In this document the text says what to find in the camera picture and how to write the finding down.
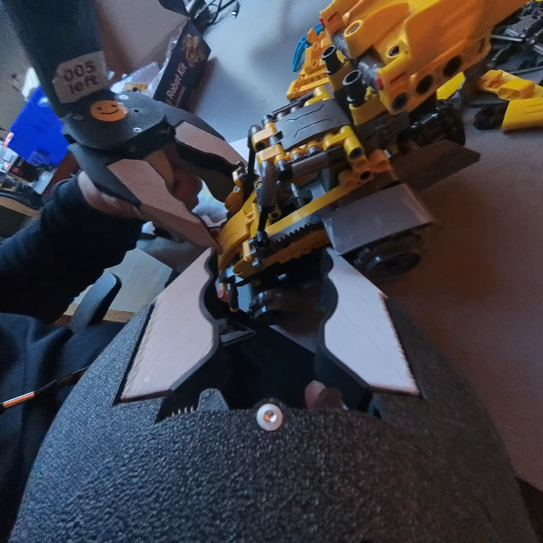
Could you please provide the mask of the person's left hand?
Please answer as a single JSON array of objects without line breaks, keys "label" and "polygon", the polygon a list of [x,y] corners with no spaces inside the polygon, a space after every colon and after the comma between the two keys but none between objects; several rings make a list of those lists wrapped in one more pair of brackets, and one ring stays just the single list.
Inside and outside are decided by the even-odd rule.
[{"label": "person's left hand", "polygon": [[[174,144],[148,155],[146,161],[164,178],[168,191],[182,201],[189,211],[198,205],[203,182],[196,175],[180,168],[181,159]],[[131,203],[100,191],[86,172],[78,174],[78,186],[87,203],[102,213],[125,219],[153,221]]]}]

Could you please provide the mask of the blue brick separator tool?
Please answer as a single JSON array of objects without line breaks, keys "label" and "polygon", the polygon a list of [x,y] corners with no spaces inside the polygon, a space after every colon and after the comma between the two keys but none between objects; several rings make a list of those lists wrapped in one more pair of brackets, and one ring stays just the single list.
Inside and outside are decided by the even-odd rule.
[{"label": "blue brick separator tool", "polygon": [[302,36],[295,47],[292,59],[292,72],[304,70],[307,74],[322,70],[324,65],[320,56],[329,44],[321,23],[315,25]]}]

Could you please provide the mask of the brown cardboard box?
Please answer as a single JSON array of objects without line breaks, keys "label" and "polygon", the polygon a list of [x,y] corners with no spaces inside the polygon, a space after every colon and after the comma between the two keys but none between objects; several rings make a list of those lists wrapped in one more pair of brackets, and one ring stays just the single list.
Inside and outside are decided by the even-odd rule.
[{"label": "brown cardboard box", "polygon": [[92,5],[108,67],[118,75],[163,62],[170,41],[188,22],[159,1],[92,1]]}]

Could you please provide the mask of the blue container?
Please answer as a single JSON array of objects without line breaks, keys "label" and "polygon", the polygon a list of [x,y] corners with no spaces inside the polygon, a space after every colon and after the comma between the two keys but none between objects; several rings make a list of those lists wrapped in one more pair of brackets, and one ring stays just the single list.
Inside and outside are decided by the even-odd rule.
[{"label": "blue container", "polygon": [[33,166],[58,167],[68,150],[63,126],[38,87],[10,127],[8,148]]}]

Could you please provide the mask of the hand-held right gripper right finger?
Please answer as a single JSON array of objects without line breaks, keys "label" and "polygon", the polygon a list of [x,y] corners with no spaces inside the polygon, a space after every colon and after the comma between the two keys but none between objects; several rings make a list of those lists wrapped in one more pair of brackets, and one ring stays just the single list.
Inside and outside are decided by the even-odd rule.
[{"label": "hand-held right gripper right finger", "polygon": [[365,411],[378,394],[420,399],[387,296],[334,249],[323,250],[320,269],[317,380],[350,410]]}]

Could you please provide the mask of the grey desk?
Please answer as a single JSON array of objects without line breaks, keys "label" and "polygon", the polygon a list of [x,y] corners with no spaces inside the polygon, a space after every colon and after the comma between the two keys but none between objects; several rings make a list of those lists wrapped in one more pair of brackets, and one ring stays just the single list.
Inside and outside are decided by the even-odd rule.
[{"label": "grey desk", "polygon": [[[298,40],[329,1],[241,1],[211,26],[193,111],[229,142],[286,102]],[[542,489],[542,130],[479,131],[480,160],[424,191],[438,224],[384,291],[477,389],[517,473]]]}]

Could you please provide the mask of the yellow pointed brick piece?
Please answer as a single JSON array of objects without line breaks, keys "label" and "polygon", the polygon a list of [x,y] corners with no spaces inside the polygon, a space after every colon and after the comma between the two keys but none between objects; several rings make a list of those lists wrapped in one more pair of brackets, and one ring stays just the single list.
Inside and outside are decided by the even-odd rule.
[{"label": "yellow pointed brick piece", "polygon": [[473,125],[477,130],[515,132],[542,128],[542,86],[502,70],[479,78],[477,89],[498,102],[482,106]]}]

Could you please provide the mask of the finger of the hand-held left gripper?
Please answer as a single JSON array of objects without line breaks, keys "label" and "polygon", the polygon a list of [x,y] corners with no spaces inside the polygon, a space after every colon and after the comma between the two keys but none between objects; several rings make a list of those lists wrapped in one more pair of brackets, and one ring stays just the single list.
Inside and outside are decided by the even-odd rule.
[{"label": "finger of the hand-held left gripper", "polygon": [[204,222],[168,191],[166,181],[151,164],[122,159],[108,169],[135,196],[141,213],[154,225],[196,245],[219,249]]},{"label": "finger of the hand-held left gripper", "polygon": [[199,177],[213,197],[223,203],[234,189],[234,171],[244,159],[227,141],[183,122],[175,128],[176,152],[181,168]]}]

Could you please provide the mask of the dark blue kit box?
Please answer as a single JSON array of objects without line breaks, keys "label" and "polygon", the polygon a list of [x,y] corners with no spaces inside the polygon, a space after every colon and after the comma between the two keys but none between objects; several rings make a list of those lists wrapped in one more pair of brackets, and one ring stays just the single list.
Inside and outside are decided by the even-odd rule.
[{"label": "dark blue kit box", "polygon": [[210,55],[211,49],[200,30],[187,20],[179,36],[170,42],[166,61],[154,84],[153,99],[188,110]]}]

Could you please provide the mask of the yellow holed brick assembly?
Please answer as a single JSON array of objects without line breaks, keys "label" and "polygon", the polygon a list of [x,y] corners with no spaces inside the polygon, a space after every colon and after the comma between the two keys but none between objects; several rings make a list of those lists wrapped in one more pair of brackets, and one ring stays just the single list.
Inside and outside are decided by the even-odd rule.
[{"label": "yellow holed brick assembly", "polygon": [[484,60],[490,37],[526,1],[331,1],[320,22],[379,112],[411,112]]}]

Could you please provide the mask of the yellow grey brick toy vehicle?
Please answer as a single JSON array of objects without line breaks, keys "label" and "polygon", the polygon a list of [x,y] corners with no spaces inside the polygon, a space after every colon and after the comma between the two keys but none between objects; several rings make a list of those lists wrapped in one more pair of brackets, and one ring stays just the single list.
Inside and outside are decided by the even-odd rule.
[{"label": "yellow grey brick toy vehicle", "polygon": [[416,267],[419,232],[433,219],[417,192],[479,160],[465,146],[460,106],[439,89],[411,112],[379,112],[378,99],[329,40],[322,70],[301,71],[289,103],[250,127],[247,166],[234,171],[219,235],[218,296],[231,311],[248,289],[245,310],[279,324],[301,310],[301,291],[317,282],[317,257],[331,246],[363,276],[383,282]]}]

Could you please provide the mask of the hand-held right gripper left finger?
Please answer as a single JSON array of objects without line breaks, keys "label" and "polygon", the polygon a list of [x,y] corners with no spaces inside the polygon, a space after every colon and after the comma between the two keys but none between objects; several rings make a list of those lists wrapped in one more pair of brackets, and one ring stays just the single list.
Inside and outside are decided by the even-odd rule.
[{"label": "hand-held right gripper left finger", "polygon": [[214,251],[205,249],[154,300],[126,380],[121,401],[169,395],[215,354],[218,322],[205,307]]}]

